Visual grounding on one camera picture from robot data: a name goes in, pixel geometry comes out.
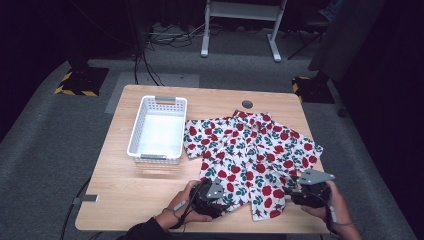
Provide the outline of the grey metal table bracket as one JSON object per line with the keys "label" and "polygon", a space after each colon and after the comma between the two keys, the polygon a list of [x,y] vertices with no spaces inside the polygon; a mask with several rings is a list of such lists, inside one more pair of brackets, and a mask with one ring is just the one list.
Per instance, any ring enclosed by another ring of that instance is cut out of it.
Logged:
{"label": "grey metal table bracket", "polygon": [[82,202],[97,202],[98,201],[99,196],[98,195],[83,195],[83,196],[77,196],[73,199],[72,204],[73,205],[78,205],[81,204]]}

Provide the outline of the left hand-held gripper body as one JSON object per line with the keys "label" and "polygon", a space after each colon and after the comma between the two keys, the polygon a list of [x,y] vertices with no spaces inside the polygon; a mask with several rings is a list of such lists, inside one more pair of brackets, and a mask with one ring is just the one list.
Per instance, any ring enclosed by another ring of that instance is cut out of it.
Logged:
{"label": "left hand-held gripper body", "polygon": [[214,204],[224,197],[224,189],[221,180],[206,178],[190,191],[190,205],[193,210],[201,215],[212,218],[214,215]]}

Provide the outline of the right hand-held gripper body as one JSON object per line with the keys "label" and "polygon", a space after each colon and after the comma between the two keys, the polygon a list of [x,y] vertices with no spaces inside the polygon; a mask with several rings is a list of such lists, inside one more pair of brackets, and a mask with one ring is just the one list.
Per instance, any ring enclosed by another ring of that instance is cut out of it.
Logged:
{"label": "right hand-held gripper body", "polygon": [[291,200],[297,205],[324,207],[331,193],[327,181],[334,179],[333,174],[307,169],[300,177],[295,178],[296,188],[291,192]]}

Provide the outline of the person's left hand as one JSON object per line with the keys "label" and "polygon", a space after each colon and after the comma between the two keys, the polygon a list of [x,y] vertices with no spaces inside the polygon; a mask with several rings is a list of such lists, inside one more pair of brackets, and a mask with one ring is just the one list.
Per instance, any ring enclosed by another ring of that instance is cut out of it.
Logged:
{"label": "person's left hand", "polygon": [[180,222],[185,224],[190,222],[210,222],[212,220],[210,216],[195,212],[190,206],[190,191],[199,183],[197,180],[189,181],[185,188],[179,191],[162,213],[156,217],[162,227],[170,229]]}

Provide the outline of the person's right hand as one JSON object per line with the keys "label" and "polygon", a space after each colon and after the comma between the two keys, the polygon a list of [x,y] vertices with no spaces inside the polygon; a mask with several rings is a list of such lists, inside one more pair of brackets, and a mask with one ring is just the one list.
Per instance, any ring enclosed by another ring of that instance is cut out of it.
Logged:
{"label": "person's right hand", "polygon": [[329,229],[333,223],[353,223],[347,203],[340,194],[336,184],[330,180],[328,180],[326,184],[330,188],[330,199],[327,203],[327,207],[312,208],[302,206],[301,209],[312,216],[320,218],[328,225]]}

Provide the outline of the white plastic basket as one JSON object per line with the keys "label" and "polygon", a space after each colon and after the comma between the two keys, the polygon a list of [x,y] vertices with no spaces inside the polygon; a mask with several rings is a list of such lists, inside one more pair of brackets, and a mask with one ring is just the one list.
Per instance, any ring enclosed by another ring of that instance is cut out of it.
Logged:
{"label": "white plastic basket", "polygon": [[136,162],[178,164],[182,156],[187,99],[142,97],[127,154]]}

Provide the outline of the white desk frame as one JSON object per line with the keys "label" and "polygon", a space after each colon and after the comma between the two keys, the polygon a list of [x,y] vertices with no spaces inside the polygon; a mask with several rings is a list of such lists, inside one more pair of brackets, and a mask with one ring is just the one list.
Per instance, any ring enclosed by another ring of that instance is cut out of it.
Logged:
{"label": "white desk frame", "polygon": [[277,63],[281,62],[282,58],[275,40],[283,19],[286,4],[287,0],[281,0],[278,6],[206,0],[204,33],[200,55],[203,58],[209,55],[210,21],[213,17],[261,20],[274,23],[272,32],[267,35],[267,41],[274,61]]}

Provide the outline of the black yellow striped stand base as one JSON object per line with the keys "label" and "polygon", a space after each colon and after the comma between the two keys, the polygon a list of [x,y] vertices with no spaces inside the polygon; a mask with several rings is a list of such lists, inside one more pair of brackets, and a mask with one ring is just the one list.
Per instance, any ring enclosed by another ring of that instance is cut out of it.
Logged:
{"label": "black yellow striped stand base", "polygon": [[108,68],[90,67],[87,71],[70,69],[55,90],[55,94],[99,96]]}
{"label": "black yellow striped stand base", "polygon": [[296,76],[292,78],[293,92],[301,102],[334,104],[335,100],[326,83],[320,83],[314,78]]}

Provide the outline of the black tripod legs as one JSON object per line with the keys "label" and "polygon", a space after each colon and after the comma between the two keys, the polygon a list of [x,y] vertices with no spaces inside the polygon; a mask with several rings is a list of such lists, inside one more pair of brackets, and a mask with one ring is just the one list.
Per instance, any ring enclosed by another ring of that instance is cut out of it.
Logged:
{"label": "black tripod legs", "polygon": [[[302,46],[297,49],[295,52],[293,52],[290,56],[287,57],[288,60],[291,60],[294,56],[296,56],[298,53],[303,51],[306,47],[308,47],[312,42],[315,40],[321,41],[323,38],[323,35],[326,33],[327,29],[329,27],[329,22],[324,20],[302,20],[301,23],[298,25],[296,29],[289,29],[283,37],[286,38],[291,33],[297,33],[301,42]],[[302,33],[306,32],[309,34],[312,34],[313,37],[306,41],[303,38]]]}

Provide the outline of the grey hanging panel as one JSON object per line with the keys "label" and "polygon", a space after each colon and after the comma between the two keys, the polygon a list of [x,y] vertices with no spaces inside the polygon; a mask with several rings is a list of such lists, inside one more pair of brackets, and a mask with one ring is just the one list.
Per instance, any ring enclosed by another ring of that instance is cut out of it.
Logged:
{"label": "grey hanging panel", "polygon": [[387,0],[340,0],[308,69],[340,81],[365,43]]}

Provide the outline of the white red floral shirt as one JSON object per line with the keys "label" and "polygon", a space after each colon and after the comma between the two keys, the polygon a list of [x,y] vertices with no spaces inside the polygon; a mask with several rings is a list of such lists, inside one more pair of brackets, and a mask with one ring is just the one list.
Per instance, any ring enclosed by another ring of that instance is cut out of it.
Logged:
{"label": "white red floral shirt", "polygon": [[293,177],[311,169],[323,147],[274,121],[268,113],[235,111],[230,117],[189,120],[183,146],[200,157],[200,179],[219,179],[226,214],[249,203],[255,221],[275,218],[285,208],[286,188]]}

